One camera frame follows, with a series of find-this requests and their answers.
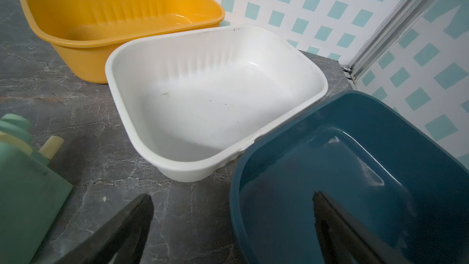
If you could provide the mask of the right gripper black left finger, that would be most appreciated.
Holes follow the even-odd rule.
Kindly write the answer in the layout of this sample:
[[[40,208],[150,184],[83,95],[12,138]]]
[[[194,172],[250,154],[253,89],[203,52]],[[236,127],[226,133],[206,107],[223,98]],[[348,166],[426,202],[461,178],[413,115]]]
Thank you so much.
[[[57,263],[140,263],[150,232],[153,213],[151,196],[140,194]]]

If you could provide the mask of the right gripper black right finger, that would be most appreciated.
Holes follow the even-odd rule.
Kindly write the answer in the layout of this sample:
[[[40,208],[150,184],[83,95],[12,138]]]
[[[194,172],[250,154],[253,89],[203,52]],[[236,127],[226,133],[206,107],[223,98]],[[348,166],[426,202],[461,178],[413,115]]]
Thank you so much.
[[[373,235],[332,196],[316,191],[315,228],[327,264],[409,264],[402,254]]]

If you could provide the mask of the dark teal storage tub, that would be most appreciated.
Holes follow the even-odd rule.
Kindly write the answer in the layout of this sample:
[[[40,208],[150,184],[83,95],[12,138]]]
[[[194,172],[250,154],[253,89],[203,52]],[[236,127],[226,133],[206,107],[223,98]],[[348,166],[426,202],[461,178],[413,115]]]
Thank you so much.
[[[267,134],[236,166],[230,215],[248,264],[321,264],[325,192],[415,264],[469,261],[469,172],[374,97],[342,92]]]

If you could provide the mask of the white plastic storage tub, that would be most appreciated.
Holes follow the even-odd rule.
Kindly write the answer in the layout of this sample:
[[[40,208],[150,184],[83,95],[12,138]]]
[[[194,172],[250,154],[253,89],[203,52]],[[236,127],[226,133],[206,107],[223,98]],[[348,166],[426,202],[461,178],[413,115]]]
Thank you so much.
[[[250,25],[132,40],[105,73],[133,147],[177,182],[207,178],[328,90],[308,57]]]

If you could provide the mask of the yellow plastic storage tub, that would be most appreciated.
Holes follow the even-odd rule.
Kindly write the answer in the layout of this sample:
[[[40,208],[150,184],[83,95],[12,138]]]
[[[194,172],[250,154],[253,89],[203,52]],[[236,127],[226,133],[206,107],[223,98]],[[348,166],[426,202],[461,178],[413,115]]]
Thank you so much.
[[[42,40],[80,79],[107,82],[105,64],[119,46],[142,37],[215,28],[225,18],[215,0],[20,0]]]

